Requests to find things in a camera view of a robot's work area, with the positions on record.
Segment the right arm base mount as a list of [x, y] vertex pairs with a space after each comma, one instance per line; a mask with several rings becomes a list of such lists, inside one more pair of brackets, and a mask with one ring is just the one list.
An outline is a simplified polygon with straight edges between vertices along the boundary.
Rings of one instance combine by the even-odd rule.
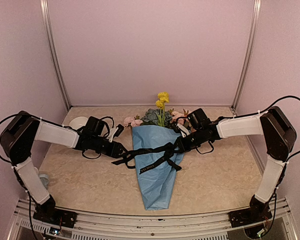
[[266, 207], [262, 212], [259, 212], [257, 209], [252, 209], [250, 207], [240, 210], [234, 210], [230, 211], [228, 213], [228, 216], [232, 228], [259, 223], [273, 217], [269, 207]]

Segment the yellow fake flower stem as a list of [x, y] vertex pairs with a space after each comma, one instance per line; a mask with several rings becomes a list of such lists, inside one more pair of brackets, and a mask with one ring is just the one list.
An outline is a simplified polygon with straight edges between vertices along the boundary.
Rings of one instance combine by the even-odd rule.
[[158, 125], [164, 127], [166, 115], [165, 106], [170, 102], [170, 95], [168, 92], [159, 92], [157, 94], [157, 97], [158, 100], [155, 102], [155, 105], [157, 108], [160, 109], [160, 113], [158, 115]]

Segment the pale pink fake flower stem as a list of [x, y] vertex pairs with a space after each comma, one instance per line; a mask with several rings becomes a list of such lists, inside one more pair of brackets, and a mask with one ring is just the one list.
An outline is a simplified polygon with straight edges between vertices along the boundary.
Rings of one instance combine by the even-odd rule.
[[169, 113], [172, 117], [170, 123], [178, 123], [183, 125], [186, 128], [191, 127], [189, 119], [187, 118], [187, 115], [190, 113], [188, 109], [183, 109], [182, 112], [178, 112], [174, 109], [170, 109]]

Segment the blue fake flower bunch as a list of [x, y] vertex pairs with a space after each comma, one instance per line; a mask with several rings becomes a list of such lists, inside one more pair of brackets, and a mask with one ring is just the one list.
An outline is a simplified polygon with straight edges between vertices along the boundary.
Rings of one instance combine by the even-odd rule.
[[[145, 115], [141, 118], [143, 120], [143, 125], [158, 125], [158, 115], [160, 114], [160, 109], [152, 109], [149, 108], [146, 112]], [[165, 128], [171, 128], [171, 123], [170, 120], [172, 119], [172, 116], [170, 115], [169, 111], [165, 112]]]

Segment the blue wrapping paper sheet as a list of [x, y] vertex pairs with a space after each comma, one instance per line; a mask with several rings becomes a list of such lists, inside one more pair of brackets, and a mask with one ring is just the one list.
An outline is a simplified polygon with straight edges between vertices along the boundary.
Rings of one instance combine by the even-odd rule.
[[[167, 143], [174, 144], [180, 136], [180, 133], [166, 127], [157, 125], [136, 126], [132, 128], [133, 149], [154, 149]], [[140, 168], [148, 166], [149, 163], [144, 163], [143, 160], [140, 162], [135, 158], [135, 165], [144, 208], [148, 211], [168, 209], [177, 171], [167, 162], [164, 162], [158, 167], [140, 174]]]

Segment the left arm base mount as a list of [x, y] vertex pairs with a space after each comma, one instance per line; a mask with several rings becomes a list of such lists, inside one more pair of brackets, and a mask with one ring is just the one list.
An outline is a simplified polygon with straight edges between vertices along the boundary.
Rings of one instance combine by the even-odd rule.
[[73, 229], [77, 220], [77, 213], [56, 208], [52, 216], [47, 216], [43, 212], [36, 210], [33, 214], [33, 218], [44, 223]]

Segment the black printed ribbon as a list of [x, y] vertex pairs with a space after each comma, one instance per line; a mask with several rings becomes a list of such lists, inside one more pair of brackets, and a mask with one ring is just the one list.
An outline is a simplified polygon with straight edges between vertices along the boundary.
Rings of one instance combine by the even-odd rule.
[[130, 150], [121, 154], [120, 157], [122, 157], [122, 159], [113, 161], [112, 164], [116, 166], [125, 164], [128, 169], [135, 169], [137, 165], [132, 166], [129, 165], [128, 162], [136, 158], [136, 160], [140, 163], [141, 160], [143, 160], [144, 164], [149, 164], [143, 168], [140, 168], [139, 174], [143, 174], [149, 170], [155, 169], [164, 162], [167, 162], [167, 164], [176, 171], [180, 171], [182, 168], [172, 160], [172, 157], [175, 154], [181, 153], [181, 151], [176, 148], [176, 143], [172, 144], [171, 142], [168, 142], [165, 145], [156, 148], [139, 148], [137, 150]]

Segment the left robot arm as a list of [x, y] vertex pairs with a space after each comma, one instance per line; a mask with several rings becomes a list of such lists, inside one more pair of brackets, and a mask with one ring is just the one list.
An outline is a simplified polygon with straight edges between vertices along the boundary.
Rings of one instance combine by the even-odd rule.
[[87, 151], [93, 151], [98, 157], [122, 158], [128, 151], [114, 138], [124, 127], [109, 125], [109, 118], [77, 117], [69, 125], [62, 125], [22, 110], [0, 121], [0, 159], [11, 165], [19, 184], [35, 203], [36, 212], [47, 221], [56, 222], [60, 211], [36, 171], [33, 150], [43, 144], [43, 153], [47, 154], [51, 145], [58, 145], [79, 151], [83, 157]]

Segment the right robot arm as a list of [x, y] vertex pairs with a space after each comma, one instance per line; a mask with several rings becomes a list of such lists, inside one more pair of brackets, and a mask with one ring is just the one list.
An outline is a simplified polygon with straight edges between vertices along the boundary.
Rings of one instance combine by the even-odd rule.
[[[297, 141], [278, 197], [286, 198], [293, 216], [300, 219], [300, 103], [284, 99], [279, 106], [295, 127]], [[202, 214], [249, 205], [267, 161], [264, 137], [234, 136], [216, 141], [214, 148], [210, 152], [203, 144], [199, 151], [185, 154], [166, 214]]]

